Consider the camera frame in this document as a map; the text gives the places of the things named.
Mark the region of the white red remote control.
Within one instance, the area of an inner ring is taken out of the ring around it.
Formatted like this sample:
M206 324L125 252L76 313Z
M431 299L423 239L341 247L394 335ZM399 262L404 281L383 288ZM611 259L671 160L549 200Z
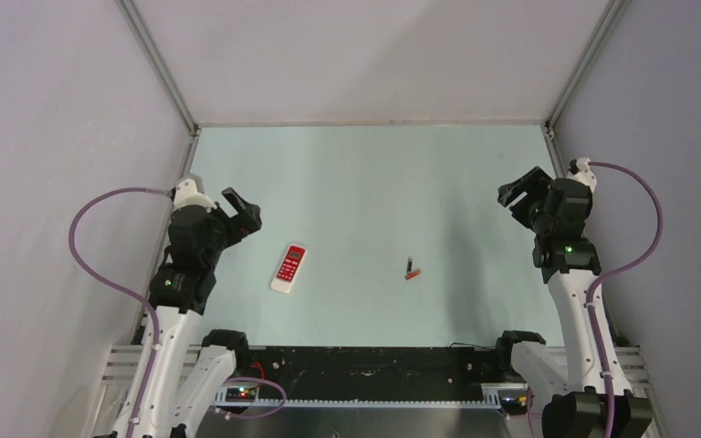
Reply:
M304 245L290 244L278 264L270 288L278 293L289 294L304 264L307 248Z

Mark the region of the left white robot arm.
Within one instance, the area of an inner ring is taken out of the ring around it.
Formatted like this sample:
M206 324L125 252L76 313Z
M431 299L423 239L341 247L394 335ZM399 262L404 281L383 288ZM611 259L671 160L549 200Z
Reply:
M192 182L172 190L169 244L149 284L141 357L111 437L194 437L222 383L251 371L245 334L226 330L221 341L200 349L188 377L181 377L221 254L262 226L258 205L231 187L221 194L234 215Z

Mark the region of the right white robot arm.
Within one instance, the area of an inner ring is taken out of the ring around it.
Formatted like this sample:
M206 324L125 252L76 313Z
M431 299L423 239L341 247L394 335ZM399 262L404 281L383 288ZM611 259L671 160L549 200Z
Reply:
M524 379L526 411L535 437L643 437L651 402L633 392L612 341L595 245L584 228L593 207L595 175L587 167L552 178L535 167L498 189L497 201L534 234L540 270L560 320L565 361L536 333L507 331L494 358L505 381Z

